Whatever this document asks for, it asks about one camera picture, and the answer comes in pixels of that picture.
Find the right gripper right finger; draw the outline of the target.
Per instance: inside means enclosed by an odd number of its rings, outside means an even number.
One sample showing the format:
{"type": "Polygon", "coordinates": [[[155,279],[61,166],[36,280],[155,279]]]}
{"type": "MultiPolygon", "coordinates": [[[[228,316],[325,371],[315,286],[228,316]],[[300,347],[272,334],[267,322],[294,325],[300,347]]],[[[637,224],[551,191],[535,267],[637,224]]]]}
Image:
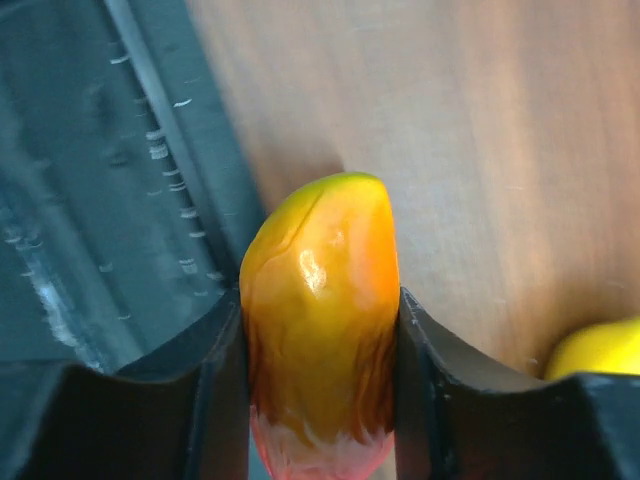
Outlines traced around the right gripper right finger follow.
{"type": "Polygon", "coordinates": [[[396,338],[398,478],[638,478],[638,377],[531,377],[440,325],[406,288],[396,338]]]}

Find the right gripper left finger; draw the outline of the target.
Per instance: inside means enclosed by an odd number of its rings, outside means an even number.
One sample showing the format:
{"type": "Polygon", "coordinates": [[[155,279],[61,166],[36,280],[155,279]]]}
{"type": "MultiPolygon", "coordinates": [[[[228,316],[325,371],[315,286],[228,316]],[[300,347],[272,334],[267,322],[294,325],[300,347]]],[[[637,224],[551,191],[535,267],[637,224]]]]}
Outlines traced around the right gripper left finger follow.
{"type": "Polygon", "coordinates": [[[247,360],[239,293],[114,376],[65,369],[32,479],[246,479],[247,360]]]}

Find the yellow fake lemon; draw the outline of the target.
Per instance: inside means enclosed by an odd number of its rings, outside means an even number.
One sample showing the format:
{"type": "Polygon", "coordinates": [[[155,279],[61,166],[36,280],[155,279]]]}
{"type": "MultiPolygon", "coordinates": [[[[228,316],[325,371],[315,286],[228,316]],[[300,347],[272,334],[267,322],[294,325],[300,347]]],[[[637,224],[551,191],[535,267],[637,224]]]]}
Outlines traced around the yellow fake lemon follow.
{"type": "Polygon", "coordinates": [[[547,363],[544,379],[578,372],[639,374],[639,317],[581,328],[562,339],[547,363]]]}

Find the orange fake fruit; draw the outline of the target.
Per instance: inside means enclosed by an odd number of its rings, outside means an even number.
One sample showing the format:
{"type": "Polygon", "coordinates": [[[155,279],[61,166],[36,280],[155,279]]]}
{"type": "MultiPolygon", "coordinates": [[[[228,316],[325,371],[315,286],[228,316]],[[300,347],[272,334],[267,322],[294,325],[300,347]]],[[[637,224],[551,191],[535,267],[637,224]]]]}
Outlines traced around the orange fake fruit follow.
{"type": "Polygon", "coordinates": [[[400,300],[381,179],[341,172],[290,194],[239,274],[250,424],[274,479],[365,479],[394,443],[400,300]]]}

